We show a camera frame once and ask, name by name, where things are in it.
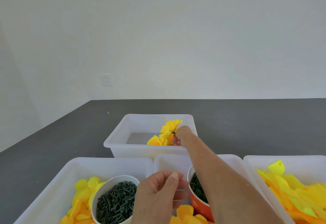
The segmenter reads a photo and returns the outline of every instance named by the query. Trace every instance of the white bowl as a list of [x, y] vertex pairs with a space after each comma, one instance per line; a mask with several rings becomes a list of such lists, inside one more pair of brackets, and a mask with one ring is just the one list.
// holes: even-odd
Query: white bowl
[[[113, 188], [113, 186], [117, 185], [120, 182], [124, 182], [124, 181], [131, 181], [136, 186], [138, 186], [138, 184], [139, 184], [138, 179], [136, 179], [132, 176], [128, 176], [128, 175], [122, 175], [122, 176], [117, 176], [117, 177], [110, 179], [104, 185], [102, 185], [101, 188], [96, 192], [93, 202], [92, 202], [92, 206], [91, 206], [92, 218], [96, 224], [102, 224], [96, 220], [96, 207], [97, 207], [98, 199], [100, 198], [100, 196], [102, 196], [103, 194], [105, 194], [109, 190], [111, 190]], [[131, 218], [132, 218], [132, 216], [130, 216], [127, 220], [120, 222], [118, 224], [129, 224], [131, 222]]]

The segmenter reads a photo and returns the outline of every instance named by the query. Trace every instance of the white wall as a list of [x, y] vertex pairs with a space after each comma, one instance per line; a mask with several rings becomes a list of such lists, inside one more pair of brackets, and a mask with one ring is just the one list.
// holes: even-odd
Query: white wall
[[325, 2], [0, 0], [0, 20], [45, 126], [90, 99], [325, 98]]
[[0, 152], [41, 128], [0, 23]]

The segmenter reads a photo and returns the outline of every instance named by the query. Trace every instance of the plastic tray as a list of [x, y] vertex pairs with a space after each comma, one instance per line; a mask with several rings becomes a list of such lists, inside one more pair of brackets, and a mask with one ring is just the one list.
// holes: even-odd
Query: plastic tray
[[[250, 172], [247, 170], [243, 160], [236, 155], [218, 155], [223, 161], [225, 161], [230, 167], [232, 167], [236, 172], [245, 177], [265, 198], [269, 203], [263, 191], [259, 188], [259, 185], [255, 179], [251, 176]], [[184, 180], [187, 180], [187, 173], [189, 168], [192, 166], [190, 157], [187, 155], [158, 155], [154, 160], [153, 173], [161, 170], [177, 171], [183, 173]], [[184, 200], [182, 204], [190, 204], [190, 199]]]
[[148, 158], [85, 158], [69, 161], [50, 184], [22, 213], [15, 224], [58, 224], [71, 207], [75, 183], [92, 176], [101, 182], [119, 175], [130, 175], [139, 181], [153, 172]]
[[179, 127], [187, 125], [197, 136], [194, 118], [189, 114], [127, 114], [105, 140], [104, 147], [110, 148], [115, 158], [148, 157], [154, 160], [159, 154], [187, 155], [183, 147], [147, 145], [147, 141], [153, 135], [158, 136], [170, 119], [182, 120]]
[[257, 173], [257, 169], [268, 170], [268, 166], [277, 160], [282, 160], [285, 165], [285, 173], [293, 174], [303, 184], [316, 182], [326, 183], [326, 156], [245, 156], [243, 161], [250, 170], [266, 197], [282, 218], [285, 224], [294, 224], [281, 203], [277, 200], [263, 179]]

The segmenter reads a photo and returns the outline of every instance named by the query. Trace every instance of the bowl rim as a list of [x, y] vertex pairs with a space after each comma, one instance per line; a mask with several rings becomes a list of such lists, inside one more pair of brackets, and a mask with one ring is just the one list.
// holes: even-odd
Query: bowl rim
[[[130, 175], [119, 175], [119, 176], [116, 176], [116, 177], [113, 177], [113, 178], [109, 179], [109, 180], [108, 180], [107, 182], [105, 182], [105, 184], [103, 184], [103, 185], [102, 185], [102, 186], [101, 186], [97, 191], [99, 191], [102, 187], [104, 187], [104, 186], [105, 186], [106, 184], [108, 184], [110, 181], [116, 180], [116, 179], [119, 178], [119, 177], [129, 177], [129, 178], [132, 178], [132, 179], [134, 179], [136, 182], [138, 182], [138, 183], [137, 183], [137, 186], [138, 186], [139, 183], [140, 183], [140, 181], [139, 181], [138, 179], [136, 179], [135, 177], [133, 177], [133, 176], [130, 176]], [[91, 214], [92, 214], [92, 218], [93, 218], [93, 220], [94, 220], [94, 222], [95, 222], [96, 224], [102, 224], [101, 222], [99, 222], [99, 221], [96, 220], [96, 216], [93, 214], [93, 212], [96, 212], [96, 210], [93, 211], [93, 201], [94, 201], [94, 199], [95, 199], [95, 195], [94, 195], [94, 198], [93, 198], [93, 200], [92, 200], [92, 205], [91, 205]], [[127, 224], [127, 223], [130, 223], [130, 222], [131, 222], [131, 218], [132, 218], [132, 215], [131, 215], [128, 219], [124, 220], [123, 222], [119, 222], [119, 223], [117, 223], [117, 224]]]
[[190, 186], [190, 181], [192, 180], [192, 177], [194, 176], [194, 173], [195, 173], [196, 171], [195, 171], [195, 169], [194, 169], [194, 173], [192, 174], [191, 179], [189, 179], [189, 178], [190, 178], [189, 174], [190, 174], [191, 169], [194, 169], [194, 166], [191, 166], [191, 167], [189, 168], [189, 170], [188, 170], [188, 173], [187, 173], [187, 181], [189, 182], [189, 185], [188, 185], [189, 190], [190, 190], [190, 192], [195, 196], [195, 198], [196, 198], [197, 200], [199, 200], [202, 204], [204, 204], [204, 205], [210, 207], [210, 205], [209, 205], [208, 203], [205, 203], [204, 201], [202, 201], [202, 200], [201, 200], [199, 197], [197, 197], [197, 195], [192, 191], [191, 186]]

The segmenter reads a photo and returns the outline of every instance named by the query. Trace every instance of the person's left hand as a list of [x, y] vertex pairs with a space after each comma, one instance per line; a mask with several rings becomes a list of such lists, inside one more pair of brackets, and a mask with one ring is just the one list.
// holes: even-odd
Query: person's left hand
[[180, 191], [188, 187], [183, 174], [159, 171], [141, 181], [137, 187], [131, 224], [169, 224], [172, 210], [187, 198]]

